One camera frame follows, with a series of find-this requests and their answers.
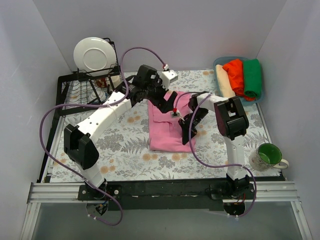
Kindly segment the pink t shirt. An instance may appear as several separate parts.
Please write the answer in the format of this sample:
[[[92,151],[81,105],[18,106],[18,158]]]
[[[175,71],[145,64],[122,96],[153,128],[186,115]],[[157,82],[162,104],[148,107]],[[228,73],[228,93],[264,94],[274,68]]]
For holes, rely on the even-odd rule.
[[[162,113],[150,101],[148,103],[149,149],[171,153],[190,153],[189,144],[183,144],[182,129],[178,117]]]

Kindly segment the floral green-inside mug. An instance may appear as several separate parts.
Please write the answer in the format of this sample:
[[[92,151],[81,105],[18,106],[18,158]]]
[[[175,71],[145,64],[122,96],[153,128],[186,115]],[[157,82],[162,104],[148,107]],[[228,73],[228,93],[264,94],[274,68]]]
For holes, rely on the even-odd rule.
[[[261,144],[249,157],[250,166],[259,172],[269,169],[287,169],[290,164],[283,159],[281,150],[272,143]]]

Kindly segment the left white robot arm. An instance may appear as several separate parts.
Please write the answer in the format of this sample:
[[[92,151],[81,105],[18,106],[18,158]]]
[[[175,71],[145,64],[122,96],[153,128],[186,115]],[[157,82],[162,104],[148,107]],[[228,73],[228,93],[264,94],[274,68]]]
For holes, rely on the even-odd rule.
[[[125,78],[112,92],[106,102],[88,118],[76,126],[64,129],[64,152],[74,162],[86,183],[89,194],[95,200],[106,196],[107,181],[98,168],[99,152],[95,143],[110,125],[133,108],[137,103],[148,100],[165,114],[174,109],[177,93],[165,99],[172,82],[178,79],[173,70],[161,73],[148,65],[141,65],[137,74]]]

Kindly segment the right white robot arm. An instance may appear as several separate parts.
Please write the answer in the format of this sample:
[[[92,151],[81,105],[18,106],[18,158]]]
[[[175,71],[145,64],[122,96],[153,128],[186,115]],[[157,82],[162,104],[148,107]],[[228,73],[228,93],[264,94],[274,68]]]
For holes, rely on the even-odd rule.
[[[241,100],[237,97],[225,98],[206,91],[196,93],[189,99],[191,113],[181,117],[178,124],[182,130],[182,144],[192,146],[191,139],[198,133],[196,126],[208,114],[215,113],[217,128],[223,136],[228,164],[225,186],[217,192],[232,199],[242,196],[250,187],[250,180],[245,166],[244,136],[249,121]]]

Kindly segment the floral patterned table mat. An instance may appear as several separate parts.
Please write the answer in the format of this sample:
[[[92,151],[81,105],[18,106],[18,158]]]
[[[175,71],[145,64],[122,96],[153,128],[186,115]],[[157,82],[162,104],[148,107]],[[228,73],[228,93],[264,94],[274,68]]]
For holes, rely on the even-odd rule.
[[[178,81],[170,85],[170,90],[183,92],[209,91],[218,95],[214,70],[178,71]],[[244,137],[245,165],[250,168],[255,177],[279,177],[280,170],[276,168],[258,172],[251,168],[249,156],[269,138],[263,124],[257,105],[245,106],[249,120],[249,128]],[[82,112],[66,116],[60,134],[56,159],[66,166],[79,172],[78,168],[64,152],[63,129],[68,124],[76,125],[83,121],[91,112]],[[220,135],[216,117],[213,112],[196,127],[196,155],[209,165],[225,165],[227,150],[223,137]],[[227,168],[209,168],[200,164],[192,153],[159,152],[149,149],[149,116],[148,102],[138,103],[127,111],[108,128],[98,139],[96,147],[99,151],[98,168],[107,181],[134,180],[167,180],[167,179],[199,179],[224,178]],[[82,182],[79,176],[63,166],[52,163],[50,183]]]

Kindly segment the cream ceramic cup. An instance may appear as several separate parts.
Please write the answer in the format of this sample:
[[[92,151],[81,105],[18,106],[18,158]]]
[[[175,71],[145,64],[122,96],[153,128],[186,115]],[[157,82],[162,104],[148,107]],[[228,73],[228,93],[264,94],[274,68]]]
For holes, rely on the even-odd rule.
[[[121,76],[120,75],[114,75],[110,76],[108,78],[108,85],[109,85],[109,92],[112,93],[113,90],[121,84]]]

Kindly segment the beige rolled t shirt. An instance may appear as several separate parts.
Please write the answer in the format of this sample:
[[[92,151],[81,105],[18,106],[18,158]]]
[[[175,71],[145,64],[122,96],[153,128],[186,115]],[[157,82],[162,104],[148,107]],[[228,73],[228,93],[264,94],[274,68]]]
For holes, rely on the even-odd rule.
[[[236,94],[231,88],[228,73],[226,70],[223,69],[223,66],[220,64],[217,64],[215,66],[215,73],[216,73],[221,95],[225,98],[235,97]]]

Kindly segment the orange rolled t shirt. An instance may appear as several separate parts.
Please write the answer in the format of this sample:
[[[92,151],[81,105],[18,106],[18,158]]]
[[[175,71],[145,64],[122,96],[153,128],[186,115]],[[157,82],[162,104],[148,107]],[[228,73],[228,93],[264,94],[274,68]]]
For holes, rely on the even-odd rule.
[[[249,97],[244,94],[244,74],[243,74],[243,62],[240,59],[234,59],[224,64],[223,69],[227,71],[229,82],[232,90],[236,96],[243,97],[246,101],[252,102],[256,98]]]

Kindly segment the white round plate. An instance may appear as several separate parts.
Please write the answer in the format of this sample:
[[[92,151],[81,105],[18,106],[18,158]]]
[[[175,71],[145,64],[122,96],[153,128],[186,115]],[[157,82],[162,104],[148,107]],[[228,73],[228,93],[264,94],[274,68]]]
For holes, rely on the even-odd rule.
[[[117,65],[116,51],[99,37],[82,39],[74,48],[73,59],[77,68],[91,76],[107,75]]]

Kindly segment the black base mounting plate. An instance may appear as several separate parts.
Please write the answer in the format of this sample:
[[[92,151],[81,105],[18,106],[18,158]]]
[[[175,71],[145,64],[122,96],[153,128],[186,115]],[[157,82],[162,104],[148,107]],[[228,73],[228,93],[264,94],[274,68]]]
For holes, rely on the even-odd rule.
[[[123,210],[223,211],[224,200],[252,200],[255,192],[252,183],[233,189],[225,178],[110,181],[100,189],[114,197]]]

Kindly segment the green rolled t shirt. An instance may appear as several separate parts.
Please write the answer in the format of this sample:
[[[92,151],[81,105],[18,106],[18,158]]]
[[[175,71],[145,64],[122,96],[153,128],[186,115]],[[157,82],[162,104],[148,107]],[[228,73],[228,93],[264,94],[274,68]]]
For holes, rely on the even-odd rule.
[[[262,93],[261,65],[257,58],[243,62],[244,95],[259,98]]]

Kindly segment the aluminium frame rail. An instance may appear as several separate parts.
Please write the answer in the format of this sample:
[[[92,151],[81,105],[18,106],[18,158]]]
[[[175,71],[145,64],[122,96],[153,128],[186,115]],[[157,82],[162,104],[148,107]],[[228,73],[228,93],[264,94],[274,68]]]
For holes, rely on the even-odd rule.
[[[293,209],[302,239],[312,239],[301,201],[292,181],[258,181],[252,200],[258,202],[288,202]],[[42,203],[98,203],[84,183],[33,183],[27,198],[27,213],[22,229],[22,239],[31,239]],[[224,200],[223,207],[231,208],[231,201]]]

